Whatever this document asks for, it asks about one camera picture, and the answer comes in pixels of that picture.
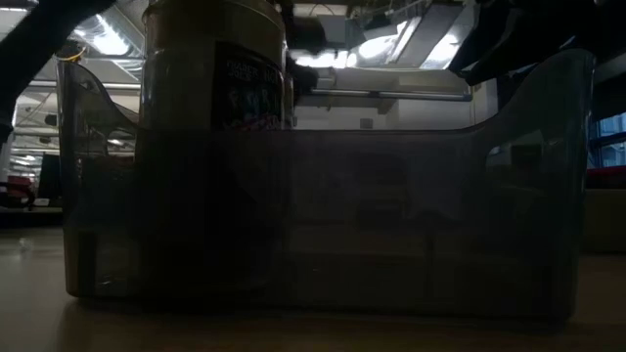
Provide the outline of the tan-lid spice jar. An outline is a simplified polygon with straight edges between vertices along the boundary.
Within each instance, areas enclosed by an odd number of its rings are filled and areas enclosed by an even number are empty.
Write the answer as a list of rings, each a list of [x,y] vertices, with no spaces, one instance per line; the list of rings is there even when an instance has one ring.
[[[269,0],[154,0],[144,21],[134,184],[144,288],[259,290],[290,197],[284,22]]]

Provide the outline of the red paprika tin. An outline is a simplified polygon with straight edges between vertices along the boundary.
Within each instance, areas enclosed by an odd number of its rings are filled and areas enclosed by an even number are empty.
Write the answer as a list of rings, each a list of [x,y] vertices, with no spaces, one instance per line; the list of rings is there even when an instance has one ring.
[[[626,165],[589,169],[586,187],[588,189],[626,189]]]

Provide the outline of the smoky transparent plastic bin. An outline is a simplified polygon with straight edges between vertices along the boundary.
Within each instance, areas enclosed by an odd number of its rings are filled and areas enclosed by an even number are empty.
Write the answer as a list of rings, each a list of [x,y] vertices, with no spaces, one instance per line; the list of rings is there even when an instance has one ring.
[[[59,67],[76,297],[568,319],[594,57],[534,67],[448,131],[146,129]]]

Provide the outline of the horizontal metal pipe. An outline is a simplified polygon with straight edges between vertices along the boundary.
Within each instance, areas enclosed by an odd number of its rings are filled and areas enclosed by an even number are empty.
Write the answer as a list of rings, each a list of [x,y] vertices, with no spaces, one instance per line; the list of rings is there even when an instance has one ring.
[[[402,92],[402,91],[369,91],[369,90],[341,90],[341,89],[312,89],[310,96],[343,97],[366,99],[395,99],[441,102],[470,102],[472,95],[467,93],[437,93],[437,92]]]

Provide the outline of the ceiling light panel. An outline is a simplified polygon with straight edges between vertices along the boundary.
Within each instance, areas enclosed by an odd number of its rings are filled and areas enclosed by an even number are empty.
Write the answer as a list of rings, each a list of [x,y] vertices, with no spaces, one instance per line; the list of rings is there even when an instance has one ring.
[[[343,69],[354,67],[358,62],[358,57],[348,51],[323,51],[319,54],[310,54],[304,51],[294,51],[291,58],[297,65],[314,68],[336,68]]]

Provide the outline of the angled rectangular ceiling duct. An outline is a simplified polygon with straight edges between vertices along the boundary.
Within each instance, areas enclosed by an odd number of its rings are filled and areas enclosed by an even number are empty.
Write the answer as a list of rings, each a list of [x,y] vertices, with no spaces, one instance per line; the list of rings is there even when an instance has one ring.
[[[473,0],[424,0],[418,14],[400,31],[386,64],[391,67],[444,70],[474,25]]]

